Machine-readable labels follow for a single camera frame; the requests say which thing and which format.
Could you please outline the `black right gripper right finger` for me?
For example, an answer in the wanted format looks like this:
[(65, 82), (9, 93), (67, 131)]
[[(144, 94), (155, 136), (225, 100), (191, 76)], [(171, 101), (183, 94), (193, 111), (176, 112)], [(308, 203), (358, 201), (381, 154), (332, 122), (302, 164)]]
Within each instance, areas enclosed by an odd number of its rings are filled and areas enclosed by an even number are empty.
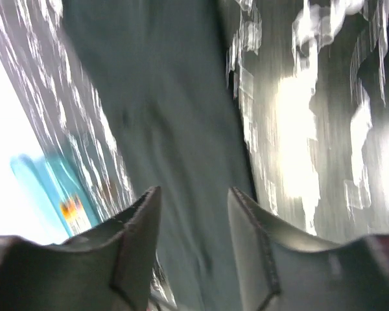
[(237, 188), (228, 213), (244, 310), (389, 310), (389, 234), (335, 244)]

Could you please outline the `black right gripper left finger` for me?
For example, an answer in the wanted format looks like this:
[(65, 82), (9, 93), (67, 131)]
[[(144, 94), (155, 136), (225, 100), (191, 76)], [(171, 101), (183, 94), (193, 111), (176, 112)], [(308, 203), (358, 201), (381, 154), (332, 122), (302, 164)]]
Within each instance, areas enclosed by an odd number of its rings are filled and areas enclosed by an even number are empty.
[(146, 310), (160, 214), (152, 187), (61, 244), (0, 236), (0, 310)]

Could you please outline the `black t shirt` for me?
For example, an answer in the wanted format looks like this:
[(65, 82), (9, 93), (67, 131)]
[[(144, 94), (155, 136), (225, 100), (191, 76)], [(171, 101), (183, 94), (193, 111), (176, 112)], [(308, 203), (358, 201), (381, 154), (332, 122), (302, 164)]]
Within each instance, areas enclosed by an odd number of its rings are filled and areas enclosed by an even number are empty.
[(162, 191), (158, 258), (183, 310), (240, 310), (227, 210), (254, 193), (217, 1), (64, 1), (136, 194)]

